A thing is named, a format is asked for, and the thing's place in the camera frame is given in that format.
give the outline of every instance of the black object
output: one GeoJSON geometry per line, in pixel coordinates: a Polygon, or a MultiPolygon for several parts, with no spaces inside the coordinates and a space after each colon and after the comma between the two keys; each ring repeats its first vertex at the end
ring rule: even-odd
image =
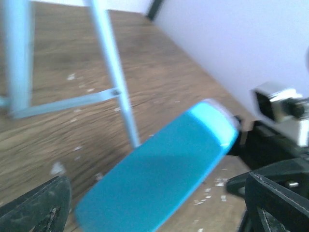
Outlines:
{"type": "Polygon", "coordinates": [[[309,200],[250,173],[245,201],[256,232],[305,232],[309,229],[309,200]]]}
{"type": "Polygon", "coordinates": [[[154,21],[158,11],[160,10],[160,7],[162,6],[162,3],[164,2],[164,0],[154,0],[151,7],[150,7],[150,10],[147,14],[147,18],[150,20],[150,21],[154,21]]]}
{"type": "Polygon", "coordinates": [[[55,177],[0,208],[1,232],[62,232],[71,203],[70,182],[55,177]]]}
{"type": "MultiPolygon", "coordinates": [[[[263,122],[255,121],[251,131],[240,131],[239,137],[230,151],[230,155],[239,156],[253,171],[228,180],[226,191],[246,199],[246,204],[251,202],[248,198],[252,197],[252,195],[247,195],[247,182],[249,179],[252,181],[252,175],[255,176],[255,178],[257,175],[266,178],[268,185],[265,186],[255,183],[254,186],[259,186],[255,189],[256,194],[261,194],[263,191],[267,192],[263,190],[263,188],[270,188],[269,186],[273,186],[272,183],[274,182],[276,187],[279,185],[281,188],[292,191],[298,197],[307,200],[309,197],[308,154],[309,150],[307,147],[299,147],[293,141],[263,122]]],[[[273,200],[268,203],[269,205],[273,205],[274,208],[276,208],[278,203],[283,202],[280,200],[280,191],[276,191],[274,194],[277,194],[277,196],[272,196],[273,200]]],[[[277,230],[257,230],[254,225],[255,223],[252,221],[253,214],[250,213],[249,208],[248,211],[249,212],[245,212],[243,216],[238,232],[272,232],[281,231],[280,229],[283,228],[281,224],[277,223],[277,230]]],[[[295,227],[289,231],[292,232],[297,230],[295,227]]]]}

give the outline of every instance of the chair leg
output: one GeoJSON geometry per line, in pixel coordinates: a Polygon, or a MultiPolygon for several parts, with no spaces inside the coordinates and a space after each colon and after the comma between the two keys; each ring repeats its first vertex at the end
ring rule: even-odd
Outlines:
{"type": "Polygon", "coordinates": [[[136,148],[140,145],[138,132],[133,118],[124,73],[118,56],[112,23],[109,12],[104,6],[104,2],[105,1],[102,0],[90,0],[89,6],[111,83],[120,93],[117,99],[120,105],[122,117],[125,121],[126,130],[132,147],[136,148]]]}
{"type": "Polygon", "coordinates": [[[10,114],[31,105],[33,32],[31,1],[3,0],[10,114]]]}

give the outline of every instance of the metal rod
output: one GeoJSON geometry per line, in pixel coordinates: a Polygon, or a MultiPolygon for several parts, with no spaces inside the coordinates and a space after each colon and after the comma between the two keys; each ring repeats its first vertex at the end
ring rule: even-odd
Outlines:
{"type": "Polygon", "coordinates": [[[70,109],[73,107],[94,104],[108,99],[117,97],[115,95],[115,89],[107,89],[99,93],[92,93],[76,98],[61,100],[48,104],[33,106],[25,110],[21,110],[14,113],[14,118],[30,117],[34,115],[46,114],[50,112],[70,109]]]}
{"type": "Polygon", "coordinates": [[[31,104],[32,14],[29,0],[3,0],[10,114],[31,104]]]}
{"type": "Polygon", "coordinates": [[[140,142],[133,118],[124,73],[118,56],[118,49],[113,35],[109,12],[103,0],[90,0],[89,3],[101,52],[105,59],[111,83],[114,88],[119,89],[120,95],[117,99],[122,117],[125,121],[126,130],[132,147],[136,148],[140,145],[140,142]]]}

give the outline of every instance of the silver camera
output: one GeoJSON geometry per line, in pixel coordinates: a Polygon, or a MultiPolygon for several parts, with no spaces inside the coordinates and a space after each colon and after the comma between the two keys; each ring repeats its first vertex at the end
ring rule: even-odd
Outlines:
{"type": "Polygon", "coordinates": [[[266,82],[254,90],[258,110],[272,120],[272,127],[298,146],[309,145],[309,101],[296,90],[266,82]]]}

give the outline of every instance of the wooden table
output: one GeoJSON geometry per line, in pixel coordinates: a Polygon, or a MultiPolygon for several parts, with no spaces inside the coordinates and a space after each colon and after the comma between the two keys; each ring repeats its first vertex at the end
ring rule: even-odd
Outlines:
{"type": "MultiPolygon", "coordinates": [[[[253,120],[142,15],[111,12],[111,17],[141,141],[204,98],[215,98],[247,122],[253,120]]],[[[34,104],[110,88],[86,8],[36,3],[35,37],[34,104]]],[[[5,94],[1,44],[0,81],[0,94],[5,94]]],[[[50,179],[55,162],[64,166],[76,204],[98,176],[131,150],[118,110],[110,100],[18,121],[0,115],[0,204],[50,179]]],[[[244,171],[237,158],[226,157],[159,231],[234,232],[244,202],[227,195],[221,183],[244,171]]],[[[80,231],[73,215],[65,231],[80,231]]]]}

